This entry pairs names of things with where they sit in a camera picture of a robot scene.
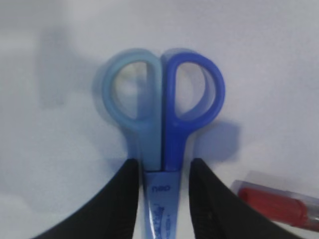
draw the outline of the light blue handle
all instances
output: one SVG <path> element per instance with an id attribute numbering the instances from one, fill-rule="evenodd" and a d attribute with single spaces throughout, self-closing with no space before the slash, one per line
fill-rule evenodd
<path id="1" fill-rule="evenodd" d="M 176 72 L 180 64 L 190 62 L 203 67 L 212 76 L 215 84 L 215 100 L 200 117 L 184 121 L 175 114 Z M 217 66 L 197 53 L 177 53 L 166 65 L 167 83 L 165 89 L 165 128 L 164 128 L 164 170 L 179 171 L 182 168 L 185 144 L 195 130 L 210 123 L 220 112 L 225 99 L 225 83 Z"/>
<path id="2" fill-rule="evenodd" d="M 152 80 L 153 106 L 147 119 L 132 119 L 115 104 L 112 97 L 113 84 L 119 71 L 126 65 L 145 62 Z M 161 98 L 162 69 L 160 60 L 146 50 L 135 50 L 116 56 L 110 63 L 102 84 L 102 99 L 109 114 L 122 126 L 138 136 L 143 167 L 146 171 L 161 170 Z"/>
<path id="3" fill-rule="evenodd" d="M 145 172 L 147 239 L 175 239 L 180 172 Z"/>

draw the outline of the brand logo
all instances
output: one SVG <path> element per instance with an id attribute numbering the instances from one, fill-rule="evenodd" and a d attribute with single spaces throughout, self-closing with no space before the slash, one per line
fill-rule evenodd
<path id="1" fill-rule="evenodd" d="M 157 193 L 157 192 L 168 192 L 170 190 L 170 185 L 165 185 L 165 186 L 152 186 L 152 192 Z"/>

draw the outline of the dark blue handle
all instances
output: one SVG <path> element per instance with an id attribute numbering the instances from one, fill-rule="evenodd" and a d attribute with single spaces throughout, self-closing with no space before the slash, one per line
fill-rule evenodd
<path id="1" fill-rule="evenodd" d="M 184 121 L 175 114 L 176 72 L 182 63 L 195 63 L 203 67 L 212 76 L 215 84 L 215 100 L 211 107 L 200 117 Z M 172 56 L 166 65 L 166 89 L 164 103 L 164 170 L 179 171 L 182 168 L 185 144 L 188 136 L 197 129 L 204 127 L 216 118 L 225 99 L 225 83 L 217 66 L 197 53 L 178 53 Z"/>

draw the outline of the scissor blade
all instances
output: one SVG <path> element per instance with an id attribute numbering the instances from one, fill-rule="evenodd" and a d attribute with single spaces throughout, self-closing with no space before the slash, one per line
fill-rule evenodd
<path id="1" fill-rule="evenodd" d="M 147 239 L 175 239 L 179 201 L 179 172 L 145 172 Z"/>
<path id="2" fill-rule="evenodd" d="M 248 207 L 202 159 L 191 164 L 189 202 L 196 239 L 300 239 Z"/>
<path id="3" fill-rule="evenodd" d="M 131 239 L 138 197 L 138 162 L 129 159 L 87 204 L 34 239 Z"/>

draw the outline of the scissors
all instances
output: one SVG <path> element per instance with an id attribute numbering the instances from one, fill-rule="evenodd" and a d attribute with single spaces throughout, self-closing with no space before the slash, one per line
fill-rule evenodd
<path id="1" fill-rule="evenodd" d="M 152 109 L 145 119 L 124 114 L 113 98 L 114 82 L 125 66 L 144 62 L 151 79 Z M 183 63 L 194 63 L 211 75 L 215 99 L 198 118 L 181 120 L 175 114 L 176 73 Z M 102 84 L 102 99 L 119 125 L 136 133 L 144 173 L 146 235 L 148 239 L 173 239 L 176 233 L 179 185 L 188 136 L 209 124 L 220 112 L 225 84 L 216 65 L 195 52 L 179 52 L 165 63 L 147 50 L 134 50 L 113 58 Z"/>
<path id="2" fill-rule="evenodd" d="M 225 95 L 223 78 L 207 58 L 182 52 L 167 62 L 145 50 L 114 58 L 103 83 L 110 114 L 136 132 L 142 148 L 147 239 L 173 239 L 176 232 L 179 179 L 188 135 L 213 120 Z M 116 107 L 111 87 L 120 69 L 143 61 L 152 76 L 153 108 L 147 119 L 133 120 Z M 206 69 L 216 96 L 210 109 L 193 121 L 174 112 L 176 70 L 184 62 Z M 139 198 L 139 164 L 128 159 L 101 191 L 79 210 L 34 239 L 130 239 Z M 301 239 L 271 223 L 239 200 L 202 159 L 194 159 L 189 174 L 189 207 L 196 239 Z"/>

